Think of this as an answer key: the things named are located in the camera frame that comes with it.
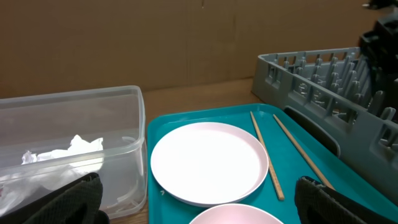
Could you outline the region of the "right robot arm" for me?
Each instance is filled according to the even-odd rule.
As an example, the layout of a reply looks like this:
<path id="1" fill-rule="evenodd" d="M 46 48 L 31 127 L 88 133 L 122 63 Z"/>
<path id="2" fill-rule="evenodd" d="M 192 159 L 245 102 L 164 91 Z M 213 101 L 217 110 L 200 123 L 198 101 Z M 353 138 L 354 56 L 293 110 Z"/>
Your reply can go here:
<path id="1" fill-rule="evenodd" d="M 366 57 L 372 95 L 383 91 L 382 107 L 397 109 L 397 1 L 369 1 L 364 6 L 372 10 L 392 8 L 360 37 L 359 48 Z"/>

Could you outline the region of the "white tissue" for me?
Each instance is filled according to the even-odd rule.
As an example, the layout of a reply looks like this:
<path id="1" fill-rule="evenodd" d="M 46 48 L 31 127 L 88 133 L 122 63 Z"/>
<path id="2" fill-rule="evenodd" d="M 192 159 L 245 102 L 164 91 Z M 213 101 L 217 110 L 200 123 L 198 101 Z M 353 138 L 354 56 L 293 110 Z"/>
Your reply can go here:
<path id="1" fill-rule="evenodd" d="M 36 154 L 30 151 L 22 155 L 22 164 L 31 164 L 68 156 L 98 152 L 103 150 L 103 138 L 88 142 L 79 135 L 74 136 L 68 149 L 54 149 L 50 152 Z M 23 173 L 8 174 L 1 177 L 1 215 L 21 204 L 31 197 L 39 188 L 49 191 L 57 190 L 64 185 L 83 177 L 90 172 L 98 172 L 103 165 L 103 159 L 89 159 Z"/>

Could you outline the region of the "pink bowl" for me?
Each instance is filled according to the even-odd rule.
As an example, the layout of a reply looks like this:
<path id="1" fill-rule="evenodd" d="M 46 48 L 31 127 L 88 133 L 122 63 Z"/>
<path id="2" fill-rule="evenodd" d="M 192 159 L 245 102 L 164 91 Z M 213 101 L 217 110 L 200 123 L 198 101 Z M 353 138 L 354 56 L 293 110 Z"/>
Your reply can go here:
<path id="1" fill-rule="evenodd" d="M 283 224 L 283 222 L 259 208 L 241 203 L 227 203 L 201 212 L 190 224 Z"/>

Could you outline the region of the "white round plate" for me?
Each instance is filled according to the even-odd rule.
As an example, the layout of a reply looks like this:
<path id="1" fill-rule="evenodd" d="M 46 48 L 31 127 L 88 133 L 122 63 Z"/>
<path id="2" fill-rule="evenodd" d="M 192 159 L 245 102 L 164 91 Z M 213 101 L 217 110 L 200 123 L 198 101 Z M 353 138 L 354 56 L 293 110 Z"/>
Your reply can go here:
<path id="1" fill-rule="evenodd" d="M 213 207 L 250 196 L 266 179 L 269 163 L 251 133 L 230 124 L 201 122 L 163 136 L 151 153 L 150 169 L 171 196 Z"/>

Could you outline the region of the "wooden chopstick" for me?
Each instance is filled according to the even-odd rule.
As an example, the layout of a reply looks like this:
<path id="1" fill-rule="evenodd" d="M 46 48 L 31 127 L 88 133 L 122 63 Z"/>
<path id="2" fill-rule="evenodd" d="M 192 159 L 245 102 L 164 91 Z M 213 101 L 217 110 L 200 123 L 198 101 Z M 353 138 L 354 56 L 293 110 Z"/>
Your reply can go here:
<path id="1" fill-rule="evenodd" d="M 259 126 L 258 126 L 258 123 L 256 121 L 255 115 L 254 115 L 254 113 L 252 111 L 250 112 L 250 115 L 251 115 L 251 119 L 252 119 L 252 123 L 253 123 L 254 129 L 255 129 L 256 134 L 257 134 L 257 138 L 258 138 L 259 142 L 262 144 L 262 146 L 264 147 L 264 150 L 265 150 L 265 152 L 267 153 L 267 156 L 268 156 L 269 173 L 271 175 L 271 180 L 272 180 L 272 183 L 274 185 L 274 189 L 275 189 L 275 192 L 277 194 L 277 198 L 278 198 L 279 201 L 284 201 L 285 200 L 285 195 L 283 193 L 282 187 L 281 187 L 280 182 L 278 180 L 277 174 L 276 174 L 276 172 L 274 170 L 274 166 L 272 164 L 271 158 L 270 158 L 268 150 L 266 148 L 266 145 L 265 145 L 265 142 L 264 142 L 264 138 L 262 137 L 261 130 L 260 130 Z"/>
<path id="2" fill-rule="evenodd" d="M 274 114 L 273 115 L 274 119 L 276 120 L 277 124 L 280 126 L 280 128 L 283 130 L 285 135 L 288 137 L 288 139 L 292 142 L 292 144 L 295 146 L 296 150 L 300 153 L 300 155 L 303 157 L 305 162 L 310 166 L 312 171 L 317 175 L 317 177 L 321 180 L 321 182 L 326 185 L 327 187 L 331 189 L 335 189 L 330 181 L 323 175 L 321 170 L 316 166 L 316 164 L 311 160 L 311 158 L 308 156 L 308 154 L 304 151 L 302 146 L 297 142 L 297 140 L 293 137 L 293 135 L 290 133 L 290 131 L 284 126 L 284 124 L 281 122 L 281 120 Z"/>

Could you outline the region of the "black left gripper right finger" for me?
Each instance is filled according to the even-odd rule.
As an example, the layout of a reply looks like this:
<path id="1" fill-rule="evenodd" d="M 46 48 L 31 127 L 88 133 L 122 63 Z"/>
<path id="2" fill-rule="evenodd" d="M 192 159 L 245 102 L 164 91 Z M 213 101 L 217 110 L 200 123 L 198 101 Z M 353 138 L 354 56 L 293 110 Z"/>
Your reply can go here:
<path id="1" fill-rule="evenodd" d="M 308 176 L 296 181 L 294 202 L 302 224 L 397 224 Z"/>

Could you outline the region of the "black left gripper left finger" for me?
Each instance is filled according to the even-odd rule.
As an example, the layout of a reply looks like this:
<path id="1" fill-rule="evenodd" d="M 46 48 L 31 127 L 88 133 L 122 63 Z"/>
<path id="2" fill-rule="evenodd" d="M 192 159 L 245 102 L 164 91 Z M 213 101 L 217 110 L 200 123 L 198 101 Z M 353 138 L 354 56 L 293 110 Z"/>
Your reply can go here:
<path id="1" fill-rule="evenodd" d="M 109 224 L 100 210 L 103 184 L 95 172 L 1 217 L 1 224 Z"/>

